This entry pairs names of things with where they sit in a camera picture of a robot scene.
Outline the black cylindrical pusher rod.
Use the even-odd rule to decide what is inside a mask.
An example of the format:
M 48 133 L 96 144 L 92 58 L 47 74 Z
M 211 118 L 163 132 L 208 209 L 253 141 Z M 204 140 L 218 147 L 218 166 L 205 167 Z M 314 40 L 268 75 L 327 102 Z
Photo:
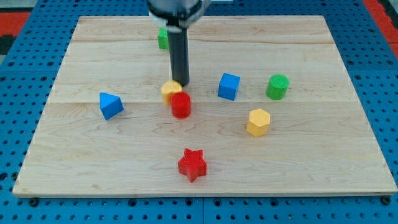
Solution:
M 167 32 L 172 80 L 186 86 L 190 82 L 188 31 Z

